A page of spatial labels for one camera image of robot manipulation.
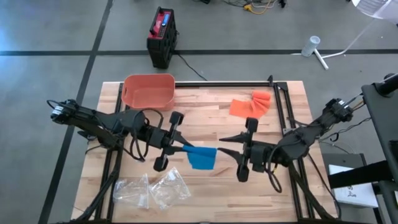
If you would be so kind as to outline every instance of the blue fabric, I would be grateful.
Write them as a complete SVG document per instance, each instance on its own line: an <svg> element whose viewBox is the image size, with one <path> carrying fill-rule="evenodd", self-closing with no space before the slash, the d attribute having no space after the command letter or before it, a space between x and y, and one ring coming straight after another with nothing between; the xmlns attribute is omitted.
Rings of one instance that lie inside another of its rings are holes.
<svg viewBox="0 0 398 224"><path fill-rule="evenodd" d="M217 148L184 146L182 151L187 152L192 169L212 170L216 162Z"/></svg>

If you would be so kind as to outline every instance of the orange cloth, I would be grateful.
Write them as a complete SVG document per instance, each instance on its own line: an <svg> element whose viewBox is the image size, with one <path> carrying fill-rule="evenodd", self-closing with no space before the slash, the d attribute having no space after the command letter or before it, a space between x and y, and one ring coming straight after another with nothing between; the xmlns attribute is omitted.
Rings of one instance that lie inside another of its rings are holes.
<svg viewBox="0 0 398 224"><path fill-rule="evenodd" d="M232 100L229 114L242 118L257 119L266 114L271 105L271 94L265 91L254 90L252 97L253 100L251 101Z"/></svg>

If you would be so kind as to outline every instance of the clear plastic bag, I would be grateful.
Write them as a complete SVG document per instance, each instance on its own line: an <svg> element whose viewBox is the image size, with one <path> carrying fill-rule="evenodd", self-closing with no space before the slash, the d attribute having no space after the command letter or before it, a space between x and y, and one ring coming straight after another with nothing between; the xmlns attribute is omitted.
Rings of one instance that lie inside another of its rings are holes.
<svg viewBox="0 0 398 224"><path fill-rule="evenodd" d="M127 179L119 179L114 186L113 202L148 209L148 194L147 174L136 181L129 182Z"/></svg>
<svg viewBox="0 0 398 224"><path fill-rule="evenodd" d="M169 208L176 202L185 200L191 196L187 185L185 185L184 180L175 167L160 179L150 184L149 191L161 210Z"/></svg>

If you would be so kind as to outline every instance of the gray floor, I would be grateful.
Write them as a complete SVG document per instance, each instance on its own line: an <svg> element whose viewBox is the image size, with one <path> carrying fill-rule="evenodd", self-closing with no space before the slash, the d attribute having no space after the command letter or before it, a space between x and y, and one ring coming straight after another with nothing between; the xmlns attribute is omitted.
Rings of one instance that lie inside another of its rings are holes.
<svg viewBox="0 0 398 224"><path fill-rule="evenodd" d="M0 51L90 50L105 0L0 0ZM344 0L289 0L255 16L221 1L115 0L100 50L145 50L157 6L175 10L181 33L178 49L301 49L311 35L320 49L343 49L371 19ZM376 21L354 49L398 49L398 28ZM314 116L333 97L348 99L362 84L397 72L398 55L346 55L328 59L325 71L315 57L293 55L187 55L209 80L303 80ZM0 57L0 222L37 223L66 127L54 124L45 100L76 97L88 57ZM149 57L97 57L83 104L95 108L101 84L134 73L167 72L176 80L200 80L178 57L168 70ZM352 123L369 116L358 111ZM335 129L347 127L340 124ZM384 158L371 123L341 136L368 163ZM74 136L51 222L69 219L83 165L86 142ZM328 146L323 152L340 153ZM345 207L345 220L374 222L369 210Z"/></svg>

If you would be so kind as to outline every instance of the wooden tabletop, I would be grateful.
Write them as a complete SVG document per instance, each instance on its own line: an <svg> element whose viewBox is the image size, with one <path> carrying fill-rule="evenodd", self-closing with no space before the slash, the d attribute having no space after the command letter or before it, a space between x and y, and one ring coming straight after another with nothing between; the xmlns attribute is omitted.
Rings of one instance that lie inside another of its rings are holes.
<svg viewBox="0 0 398 224"><path fill-rule="evenodd" d="M295 119L303 123L312 121L307 96L302 82L287 82ZM119 82L103 83L97 110L113 113L118 95ZM266 115L259 119L259 126L254 139L277 143L281 139L279 117L275 104L274 92L268 87L199 87L178 88L175 91L174 111L185 115L183 124L178 127L182 135L195 146L226 147L242 151L238 143L219 142L219 138L233 136L245 131L245 119L229 115L232 99L250 100L254 89L268 91L271 95L271 107ZM284 114L284 97L282 96ZM159 120L155 113L145 112L151 124ZM171 111L164 112L164 125L168 129ZM125 147L129 146L131 137L126 139ZM89 147L98 145L90 143ZM325 166L318 143L310 148L310 154L317 163L323 178L326 177ZM98 148L90 151L85 158L80 184L76 195L72 218L81 215L100 189L101 175L106 150ZM146 162L141 163L123 155L120 178L133 179L147 174L149 182L161 177L172 167L176 167L183 177L191 197L179 202L167 210L160 210L153 198L150 199L148 210L116 204L113 222L294 222L297 221L289 172L285 167L278 167L276 176L282 186L282 193L277 193L265 174L250 172L246 183L236 178L236 162L224 153L217 153L214 170L194 170L191 168L186 154L175 154L169 157L166 171L156 172L152 167L160 150L150 148ZM336 214L332 198L306 157L304 158L308 183L311 191L319 202L332 214ZM301 204L306 213L305 202L300 190ZM103 214L106 214L107 200Z"/></svg>

